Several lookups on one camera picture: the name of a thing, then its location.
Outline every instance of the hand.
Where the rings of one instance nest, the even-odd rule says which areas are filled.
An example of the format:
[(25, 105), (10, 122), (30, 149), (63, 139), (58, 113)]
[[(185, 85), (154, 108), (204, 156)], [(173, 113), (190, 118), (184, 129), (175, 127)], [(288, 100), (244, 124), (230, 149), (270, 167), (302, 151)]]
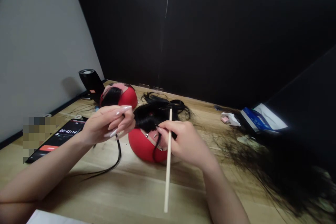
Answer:
[(171, 138), (171, 152), (174, 156), (195, 165), (201, 170), (206, 169), (208, 160), (213, 160), (214, 155), (202, 140), (192, 123), (181, 121), (165, 121), (157, 127), (162, 138), (168, 144), (168, 131), (173, 131), (177, 137)]
[(132, 106), (106, 106), (100, 108), (85, 123), (81, 135), (88, 145), (94, 145), (108, 140), (114, 135), (124, 131), (119, 138), (126, 135), (135, 127)]

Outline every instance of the wooden desk surface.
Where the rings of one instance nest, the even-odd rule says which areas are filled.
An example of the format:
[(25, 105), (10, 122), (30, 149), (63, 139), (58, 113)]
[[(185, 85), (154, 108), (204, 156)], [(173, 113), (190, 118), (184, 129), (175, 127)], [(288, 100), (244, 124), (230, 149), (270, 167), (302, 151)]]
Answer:
[[(143, 92), (149, 90), (142, 87), (135, 87), (135, 90), (142, 104), (141, 96)], [(192, 109), (195, 114), (193, 122), (216, 154), (251, 223), (298, 222), (279, 207), (274, 207), (260, 183), (252, 175), (239, 171), (224, 158), (219, 146), (230, 137), (230, 126), (220, 121), (220, 112), (213, 108), (213, 104), (165, 94), (169, 99), (182, 100)], [(55, 116), (60, 117), (65, 123), (77, 114), (89, 117), (93, 112), (93, 101), (78, 100)], [(42, 202), (41, 210), (94, 224), (211, 223), (202, 173), (183, 162), (172, 165), (169, 212), (164, 213), (166, 168), (163, 165), (141, 161), (132, 152), (127, 137), (120, 140), (122, 158), (116, 169), (84, 182), (81, 180), (85, 176), (65, 178)], [(21, 137), (0, 150), (1, 187), (26, 167), (26, 164), (22, 164), (22, 157), (28, 154), (23, 145)], [(108, 140), (84, 155), (71, 170), (70, 175), (106, 169), (112, 166), (117, 158), (117, 143)], [(312, 222), (310, 218), (305, 218), (306, 221)]]

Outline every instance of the human hair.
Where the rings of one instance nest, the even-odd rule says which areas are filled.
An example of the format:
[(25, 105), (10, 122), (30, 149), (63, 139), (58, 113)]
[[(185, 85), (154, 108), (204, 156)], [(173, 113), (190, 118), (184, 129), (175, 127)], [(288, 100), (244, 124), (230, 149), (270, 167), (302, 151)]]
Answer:
[[(132, 87), (131, 85), (125, 83), (124, 85), (134, 90), (134, 87)], [(100, 97), (99, 102), (100, 107), (117, 105), (122, 93), (123, 93), (122, 90), (118, 87), (111, 87), (106, 92), (103, 92)]]
[[(184, 119), (189, 120), (192, 111), (181, 100), (171, 100), (160, 97), (160, 94), (154, 92), (144, 93), (142, 98), (147, 104), (137, 107), (134, 111), (135, 127), (144, 130), (146, 133), (156, 130), (156, 126), (169, 119), (169, 112), (172, 109), (172, 120), (180, 121), (180, 115), (184, 114)], [(155, 150), (161, 141), (159, 133), (154, 151), (153, 159), (155, 159)]]
[(226, 139), (220, 147), (234, 165), (258, 179), (273, 202), (295, 217), (336, 221), (335, 183), (312, 150), (286, 132), (246, 135), (245, 140)]

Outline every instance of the black backdrop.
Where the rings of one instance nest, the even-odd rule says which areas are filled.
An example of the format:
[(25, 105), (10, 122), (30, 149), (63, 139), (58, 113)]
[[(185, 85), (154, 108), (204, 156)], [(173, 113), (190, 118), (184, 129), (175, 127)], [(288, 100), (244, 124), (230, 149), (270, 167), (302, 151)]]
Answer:
[(289, 126), (291, 139), (308, 148), (336, 179), (336, 46), (314, 62), (267, 103)]
[(336, 43), (336, 0), (79, 1), (105, 78), (231, 107), (265, 102)]

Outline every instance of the red mannequin head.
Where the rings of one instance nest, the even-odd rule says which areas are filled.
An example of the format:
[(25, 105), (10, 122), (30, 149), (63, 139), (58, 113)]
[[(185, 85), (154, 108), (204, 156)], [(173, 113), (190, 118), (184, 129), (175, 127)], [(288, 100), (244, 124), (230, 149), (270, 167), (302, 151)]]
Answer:
[(133, 109), (138, 105), (138, 98), (131, 85), (124, 83), (114, 83), (108, 85), (100, 98), (100, 106), (110, 105), (131, 105)]
[[(128, 133), (129, 144), (133, 152), (142, 160), (155, 162), (153, 159), (153, 151), (159, 138), (157, 131), (151, 131), (148, 134), (138, 128)], [(155, 150), (156, 162), (160, 163), (167, 159), (167, 145), (164, 141), (160, 141), (159, 146)]]

